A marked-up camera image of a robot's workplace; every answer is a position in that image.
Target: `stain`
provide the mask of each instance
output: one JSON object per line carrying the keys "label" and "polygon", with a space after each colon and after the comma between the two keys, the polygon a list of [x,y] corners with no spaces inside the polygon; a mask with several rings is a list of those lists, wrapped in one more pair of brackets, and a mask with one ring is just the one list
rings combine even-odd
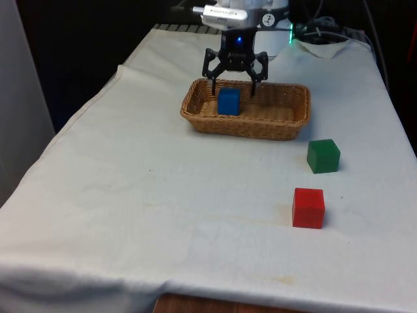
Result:
{"label": "stain", "polygon": [[295,279],[292,276],[281,276],[281,277],[273,278],[272,280],[275,282],[280,282],[281,284],[285,284],[285,285],[290,285],[290,286],[295,285]]}
{"label": "stain", "polygon": [[306,155],[299,155],[295,157],[295,162],[301,170],[311,172],[311,168],[307,163]]}
{"label": "stain", "polygon": [[152,203],[152,202],[143,202],[142,204],[143,204],[143,207],[148,207],[148,208],[159,207],[157,203]]}
{"label": "stain", "polygon": [[292,204],[278,204],[278,216],[276,223],[284,226],[293,225],[293,205]]}

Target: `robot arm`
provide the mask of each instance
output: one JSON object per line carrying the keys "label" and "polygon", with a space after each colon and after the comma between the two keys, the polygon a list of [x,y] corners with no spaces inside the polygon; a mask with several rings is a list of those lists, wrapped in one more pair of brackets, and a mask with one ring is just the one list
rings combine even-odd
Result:
{"label": "robot arm", "polygon": [[[225,70],[246,72],[252,79],[252,95],[257,82],[268,79],[268,55],[255,54],[255,35],[260,28],[275,28],[288,15],[288,0],[219,0],[217,5],[194,7],[203,24],[222,30],[222,43],[218,52],[206,49],[203,76],[212,80],[212,94],[216,90],[216,78]],[[209,70],[211,61],[218,58],[220,63]],[[258,73],[254,62],[262,65]]]}

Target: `black wire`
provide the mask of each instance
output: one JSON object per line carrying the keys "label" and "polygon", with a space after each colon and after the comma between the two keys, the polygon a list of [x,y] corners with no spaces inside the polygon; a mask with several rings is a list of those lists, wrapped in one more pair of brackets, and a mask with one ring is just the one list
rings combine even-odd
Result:
{"label": "black wire", "polygon": [[371,30],[372,30],[372,33],[373,33],[373,37],[375,39],[375,43],[376,43],[376,46],[377,46],[379,61],[381,62],[382,72],[384,74],[385,88],[388,92],[390,92],[390,84],[389,84],[389,81],[388,81],[388,73],[387,73],[387,70],[386,70],[384,54],[382,53],[381,44],[379,43],[378,32],[377,32],[377,29],[375,28],[375,24],[373,23],[372,14],[371,14],[371,11],[370,11],[370,9],[367,5],[367,0],[363,0],[363,2],[364,2],[366,14],[369,18],[369,24],[371,24]]}

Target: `basket rim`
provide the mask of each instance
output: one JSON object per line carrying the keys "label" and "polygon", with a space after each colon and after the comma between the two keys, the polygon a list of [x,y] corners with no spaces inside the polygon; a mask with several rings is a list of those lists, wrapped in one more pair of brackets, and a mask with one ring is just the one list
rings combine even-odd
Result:
{"label": "basket rim", "polygon": [[[298,121],[280,121],[280,120],[271,120],[271,119],[256,119],[253,117],[241,117],[236,115],[201,115],[201,114],[192,114],[187,111],[188,108],[188,96],[192,95],[195,91],[195,88],[199,82],[208,80],[205,78],[199,78],[192,82],[184,100],[182,101],[182,106],[180,110],[181,116],[189,121],[221,121],[227,120],[228,123],[241,123],[241,122],[248,122],[251,124],[262,124],[262,125],[270,125],[270,126],[285,126],[285,127],[300,127],[305,124],[310,119],[310,91],[309,89],[301,85],[299,83],[269,83],[269,82],[262,82],[263,85],[280,85],[280,86],[288,86],[288,87],[300,87],[306,92],[306,112],[301,120]],[[229,82],[229,83],[246,83],[252,84],[252,82],[246,81],[238,81],[238,80],[218,80],[218,82]]]}

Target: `green led light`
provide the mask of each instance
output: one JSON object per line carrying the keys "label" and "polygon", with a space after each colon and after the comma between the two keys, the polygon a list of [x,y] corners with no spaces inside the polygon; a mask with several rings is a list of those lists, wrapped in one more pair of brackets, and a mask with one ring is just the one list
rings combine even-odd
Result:
{"label": "green led light", "polygon": [[289,27],[289,44],[293,41],[293,24]]}

